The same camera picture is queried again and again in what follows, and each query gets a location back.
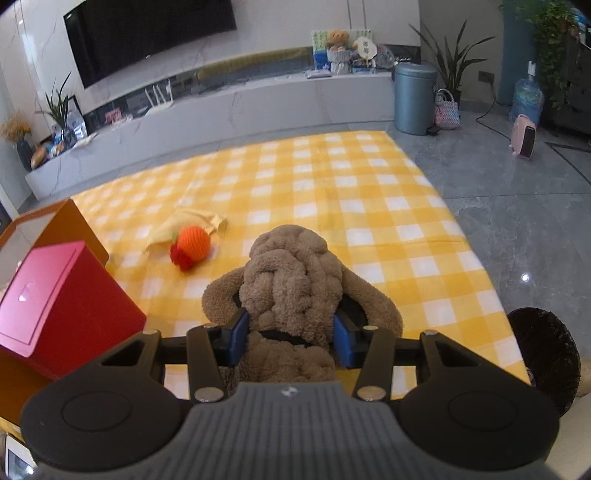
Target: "brown plush toy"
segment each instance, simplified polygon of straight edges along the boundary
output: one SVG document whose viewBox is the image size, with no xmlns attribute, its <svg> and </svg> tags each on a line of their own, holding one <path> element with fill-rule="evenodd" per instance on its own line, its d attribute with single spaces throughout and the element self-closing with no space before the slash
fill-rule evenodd
<svg viewBox="0 0 591 480">
<path fill-rule="evenodd" d="M 326 39 L 326 47 L 346 47 L 349 34 L 345 30 L 331 30 Z"/>
<path fill-rule="evenodd" d="M 203 294 L 203 311 L 216 325 L 225 324 L 240 305 L 250 315 L 241 363 L 222 372 L 228 388 L 239 381 L 336 380 L 330 344 L 333 316 L 343 302 L 362 311 L 369 325 L 401 336 L 394 303 L 346 268 L 318 234 L 283 225 L 261 235 L 246 265 L 215 280 Z"/>
</svg>

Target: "yellow checkered blanket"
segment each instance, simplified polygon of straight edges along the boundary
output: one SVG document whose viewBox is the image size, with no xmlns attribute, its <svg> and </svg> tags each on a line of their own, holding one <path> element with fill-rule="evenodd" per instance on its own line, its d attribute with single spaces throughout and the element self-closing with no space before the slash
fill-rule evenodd
<svg viewBox="0 0 591 480">
<path fill-rule="evenodd" d="M 324 237 L 345 265 L 393 299 L 406 337 L 437 329 L 527 381 L 486 271 L 436 190 L 384 132 L 219 151 L 117 179 L 74 200 L 111 253 L 109 271 L 163 336 L 204 323 L 205 287 L 244 265 L 258 235 L 296 223 Z M 178 207 L 228 218 L 225 236 L 214 234 L 209 258 L 189 274 L 166 255 L 143 252 L 151 229 Z M 415 385 L 411 368 L 395 368 L 394 395 Z"/>
</svg>

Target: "gray trash bin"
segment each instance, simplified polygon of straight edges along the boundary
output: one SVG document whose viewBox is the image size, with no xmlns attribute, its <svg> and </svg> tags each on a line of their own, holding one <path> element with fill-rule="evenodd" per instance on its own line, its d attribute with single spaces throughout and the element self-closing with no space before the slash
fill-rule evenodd
<svg viewBox="0 0 591 480">
<path fill-rule="evenodd" d="M 425 135 L 435 118 L 437 69 L 429 63 L 399 63 L 394 74 L 394 125 Z"/>
</svg>

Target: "orange crochet ball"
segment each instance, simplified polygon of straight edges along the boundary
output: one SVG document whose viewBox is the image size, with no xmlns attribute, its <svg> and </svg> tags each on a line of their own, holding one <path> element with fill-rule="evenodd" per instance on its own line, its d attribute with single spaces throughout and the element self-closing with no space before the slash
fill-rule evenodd
<svg viewBox="0 0 591 480">
<path fill-rule="evenodd" d="M 178 233 L 177 246 L 194 262 L 207 257 L 212 240 L 203 228 L 188 226 Z"/>
</svg>

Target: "gray tiled floor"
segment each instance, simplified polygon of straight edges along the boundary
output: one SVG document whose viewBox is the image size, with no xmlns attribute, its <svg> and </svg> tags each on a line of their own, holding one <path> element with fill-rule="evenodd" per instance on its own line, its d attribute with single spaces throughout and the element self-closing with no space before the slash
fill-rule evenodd
<svg viewBox="0 0 591 480">
<path fill-rule="evenodd" d="M 390 122 L 367 122 L 236 138 L 150 159 L 93 179 L 77 191 L 218 148 L 347 129 L 386 130 L 456 216 L 506 311 L 522 306 L 552 310 L 569 327 L 581 354 L 591 356 L 591 184 L 576 170 L 591 179 L 591 153 L 558 149 L 567 161 L 545 141 L 591 148 L 580 138 L 541 131 L 532 159 L 515 158 L 509 141 L 475 123 L 476 117 L 463 112 L 460 129 L 437 137 L 414 137 L 396 131 Z M 503 116 L 489 115 L 483 121 L 511 132 Z M 522 280 L 523 274 L 529 281 Z"/>
</svg>

